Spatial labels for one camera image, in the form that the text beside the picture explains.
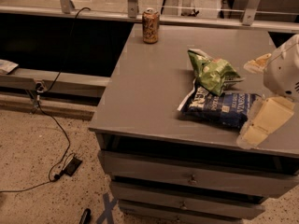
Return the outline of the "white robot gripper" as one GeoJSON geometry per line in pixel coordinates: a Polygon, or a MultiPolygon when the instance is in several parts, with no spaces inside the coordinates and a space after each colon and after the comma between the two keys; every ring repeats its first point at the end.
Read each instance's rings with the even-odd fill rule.
{"type": "Polygon", "coordinates": [[[271,133],[283,126],[294,114],[299,101],[299,35],[293,35],[273,51],[244,64],[244,69],[263,73],[263,84],[274,94],[266,99],[257,98],[248,113],[236,143],[251,149],[260,145],[271,133]]]}

